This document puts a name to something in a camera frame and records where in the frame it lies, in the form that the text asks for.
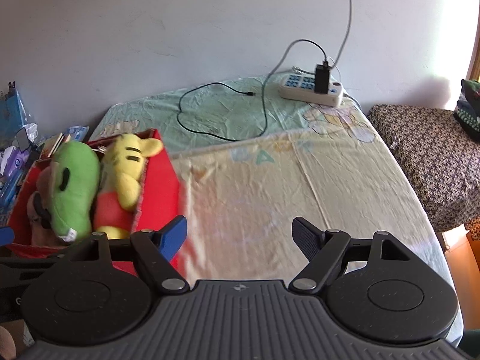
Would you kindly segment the pile of colourful toys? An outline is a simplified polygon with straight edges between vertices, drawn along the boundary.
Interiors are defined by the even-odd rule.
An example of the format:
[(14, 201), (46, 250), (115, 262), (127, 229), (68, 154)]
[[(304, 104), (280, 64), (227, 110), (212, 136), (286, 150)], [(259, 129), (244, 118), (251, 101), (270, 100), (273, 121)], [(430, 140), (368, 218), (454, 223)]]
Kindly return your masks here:
[(50, 158), (68, 141), (83, 141), (89, 132), (88, 126), (72, 126), (35, 142), (38, 129), (36, 124), (27, 124), (15, 135), (12, 144), (1, 150), (1, 225), (7, 222), (7, 216), (13, 209), (14, 200), (20, 191), (22, 180), (32, 164), (39, 159)]

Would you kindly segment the red storage box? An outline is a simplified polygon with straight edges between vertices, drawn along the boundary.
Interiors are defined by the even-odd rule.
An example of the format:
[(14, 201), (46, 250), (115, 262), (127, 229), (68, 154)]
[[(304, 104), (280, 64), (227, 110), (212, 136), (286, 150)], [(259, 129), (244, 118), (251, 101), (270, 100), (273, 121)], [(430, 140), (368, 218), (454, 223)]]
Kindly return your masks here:
[[(140, 138), (150, 137), (161, 141), (160, 134), (155, 129), (147, 130), (135, 135)], [(100, 161), (100, 178), (97, 193), (90, 210), (90, 221), (92, 224), (91, 233), (95, 232), (93, 228), (96, 206), (95, 200), (101, 179), (101, 161), (109, 144), (111, 144), (118, 136), (86, 144), (95, 152)], [(27, 204), (30, 196), (36, 190), (36, 181), (40, 172), (50, 165), (53, 156), (49, 159), (37, 160), (32, 164), (26, 178), (24, 179), (23, 186), (19, 190), (13, 210), (7, 220), (7, 227), (11, 228), (15, 233), (13, 243), (7, 245), (7, 248), (18, 257), (46, 258), (72, 243), (79, 242), (66, 243), (60, 240), (62, 244), (58, 247), (38, 247), (32, 245), (32, 227), (27, 213)], [(130, 235), (141, 230), (160, 230), (179, 214), (180, 183), (176, 177), (173, 165), (168, 158), (164, 146), (159, 154), (149, 158), (148, 162), (145, 164), (141, 185), (141, 197), (137, 203), (137, 210), (135, 212)]]

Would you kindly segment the black power adapter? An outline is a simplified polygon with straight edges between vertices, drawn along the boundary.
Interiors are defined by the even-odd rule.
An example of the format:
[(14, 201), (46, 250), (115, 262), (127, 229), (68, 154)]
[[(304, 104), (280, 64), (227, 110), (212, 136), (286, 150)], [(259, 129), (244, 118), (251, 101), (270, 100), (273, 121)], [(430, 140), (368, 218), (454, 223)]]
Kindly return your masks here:
[(314, 81), (314, 92), (316, 94), (327, 94), (329, 92), (330, 71), (331, 67), (327, 59), (316, 66)]

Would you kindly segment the pink plush teddy bear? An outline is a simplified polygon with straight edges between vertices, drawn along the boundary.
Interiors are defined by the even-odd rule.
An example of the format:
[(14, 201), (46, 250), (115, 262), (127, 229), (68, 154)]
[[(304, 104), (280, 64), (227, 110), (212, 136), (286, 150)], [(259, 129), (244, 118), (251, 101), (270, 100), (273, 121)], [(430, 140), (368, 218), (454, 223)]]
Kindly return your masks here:
[(38, 247), (61, 246), (60, 239), (51, 228), (51, 215), (47, 210), (50, 201), (50, 166), (42, 170), (36, 181), (36, 190), (28, 199), (27, 213), (32, 227), (32, 245)]

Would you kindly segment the patterned brown stool cover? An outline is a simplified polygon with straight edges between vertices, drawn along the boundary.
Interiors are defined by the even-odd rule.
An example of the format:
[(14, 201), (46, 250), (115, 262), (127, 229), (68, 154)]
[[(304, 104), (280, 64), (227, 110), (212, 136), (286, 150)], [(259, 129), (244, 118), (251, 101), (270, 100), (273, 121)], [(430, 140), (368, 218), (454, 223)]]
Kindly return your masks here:
[(444, 109), (375, 105), (368, 120), (408, 178), (435, 231), (479, 218), (479, 144)]

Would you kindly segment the yellow tiger plush toy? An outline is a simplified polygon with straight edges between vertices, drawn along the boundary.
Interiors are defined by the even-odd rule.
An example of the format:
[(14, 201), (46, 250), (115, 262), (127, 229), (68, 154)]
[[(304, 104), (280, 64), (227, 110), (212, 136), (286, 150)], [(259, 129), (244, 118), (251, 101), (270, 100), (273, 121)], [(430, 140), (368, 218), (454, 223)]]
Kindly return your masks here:
[(141, 197), (143, 171), (148, 159), (164, 148), (156, 138), (122, 134), (106, 148), (95, 200), (93, 228), (110, 240), (127, 239)]

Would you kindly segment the green plush toy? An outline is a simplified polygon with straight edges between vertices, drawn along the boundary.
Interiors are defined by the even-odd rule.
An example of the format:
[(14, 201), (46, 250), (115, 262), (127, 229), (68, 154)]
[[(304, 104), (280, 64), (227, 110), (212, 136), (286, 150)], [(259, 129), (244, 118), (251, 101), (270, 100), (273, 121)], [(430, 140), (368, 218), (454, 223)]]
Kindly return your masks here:
[(49, 162), (50, 225), (62, 242), (78, 242), (92, 231), (90, 210), (98, 190), (100, 161), (85, 143), (69, 141)]

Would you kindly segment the white power strip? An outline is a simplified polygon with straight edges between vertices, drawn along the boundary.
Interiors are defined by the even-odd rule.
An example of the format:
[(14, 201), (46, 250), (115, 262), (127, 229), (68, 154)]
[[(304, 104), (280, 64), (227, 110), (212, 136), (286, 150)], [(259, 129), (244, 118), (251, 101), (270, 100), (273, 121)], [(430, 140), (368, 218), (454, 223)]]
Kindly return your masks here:
[(281, 98), (288, 100), (340, 107), (343, 102), (344, 88), (340, 82), (331, 81), (325, 94), (317, 93), (314, 76), (291, 73), (282, 79), (278, 93)]

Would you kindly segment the blue plastic bag package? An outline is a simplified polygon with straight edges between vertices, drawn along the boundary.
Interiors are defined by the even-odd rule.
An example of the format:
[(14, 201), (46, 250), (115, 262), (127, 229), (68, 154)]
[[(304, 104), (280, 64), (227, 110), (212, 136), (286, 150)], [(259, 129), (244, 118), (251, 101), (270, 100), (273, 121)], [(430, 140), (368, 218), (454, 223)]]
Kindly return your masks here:
[(34, 122), (30, 113), (27, 112), (14, 81), (8, 83), (7, 93), (1, 94), (0, 107), (2, 150), (13, 144), (16, 134), (22, 128), (25, 129), (30, 141), (36, 141), (38, 125)]

